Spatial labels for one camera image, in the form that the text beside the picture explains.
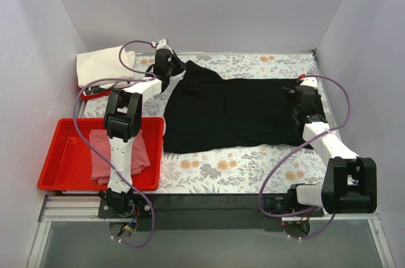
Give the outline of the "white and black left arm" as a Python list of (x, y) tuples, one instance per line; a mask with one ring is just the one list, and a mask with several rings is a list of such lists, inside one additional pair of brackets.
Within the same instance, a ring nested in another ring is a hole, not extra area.
[(163, 39), (156, 44), (154, 65), (146, 76), (123, 90), (113, 89), (104, 114), (112, 168), (104, 201), (120, 217), (134, 212), (132, 196), (132, 146), (142, 122), (142, 105), (164, 92), (170, 77), (183, 72), (185, 64)]

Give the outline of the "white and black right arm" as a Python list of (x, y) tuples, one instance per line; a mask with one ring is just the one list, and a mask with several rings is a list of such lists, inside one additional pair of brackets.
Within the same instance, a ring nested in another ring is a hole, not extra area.
[(318, 111), (317, 88), (282, 88), (281, 102), (295, 120), (302, 138), (327, 166), (322, 184), (295, 184), (288, 190), (287, 210), (302, 215), (309, 206), (329, 214), (372, 214), (377, 209), (377, 165), (351, 151)]

